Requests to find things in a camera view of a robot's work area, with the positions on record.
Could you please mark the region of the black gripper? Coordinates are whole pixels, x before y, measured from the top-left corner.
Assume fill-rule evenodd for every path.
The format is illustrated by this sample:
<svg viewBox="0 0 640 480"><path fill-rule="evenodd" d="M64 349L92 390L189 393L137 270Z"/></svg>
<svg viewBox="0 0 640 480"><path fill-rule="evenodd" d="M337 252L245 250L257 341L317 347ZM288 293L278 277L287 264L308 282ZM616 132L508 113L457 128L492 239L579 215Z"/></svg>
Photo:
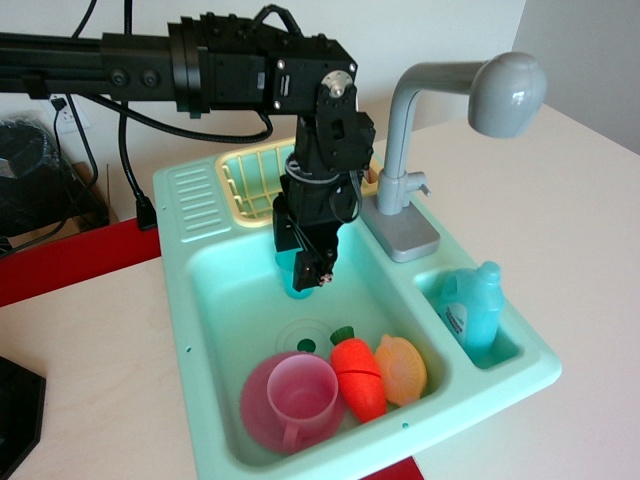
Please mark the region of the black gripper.
<svg viewBox="0 0 640 480"><path fill-rule="evenodd" d="M282 191L273 201L275 249L304 249L294 256L295 291L322 287L333 280L338 230L359 215L361 172L319 179L304 171L297 159L289 158L280 184Z"/></svg>

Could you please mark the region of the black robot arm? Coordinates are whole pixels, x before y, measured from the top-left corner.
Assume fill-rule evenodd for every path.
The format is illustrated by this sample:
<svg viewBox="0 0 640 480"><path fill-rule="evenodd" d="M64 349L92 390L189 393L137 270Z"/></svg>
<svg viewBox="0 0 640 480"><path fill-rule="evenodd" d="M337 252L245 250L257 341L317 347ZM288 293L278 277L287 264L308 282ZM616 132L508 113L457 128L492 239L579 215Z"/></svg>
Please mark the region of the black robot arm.
<svg viewBox="0 0 640 480"><path fill-rule="evenodd" d="M1 37L5 93L77 94L126 117L130 102L146 101L172 102L193 118L218 110L295 116L273 221L276 249L295 255L296 291L332 280L339 228L359 213L375 129L357 106L357 70L337 41L304 35L276 5L252 18L184 17L166 36Z"/></svg>

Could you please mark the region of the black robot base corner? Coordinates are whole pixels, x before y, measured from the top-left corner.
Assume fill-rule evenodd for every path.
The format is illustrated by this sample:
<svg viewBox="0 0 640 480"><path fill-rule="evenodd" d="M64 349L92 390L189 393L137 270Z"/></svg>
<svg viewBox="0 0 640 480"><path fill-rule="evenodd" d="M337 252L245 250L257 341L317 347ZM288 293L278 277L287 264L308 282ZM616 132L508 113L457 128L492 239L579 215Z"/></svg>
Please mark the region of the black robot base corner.
<svg viewBox="0 0 640 480"><path fill-rule="evenodd" d="M1 478L9 479L41 439L46 379L1 358Z"/></svg>

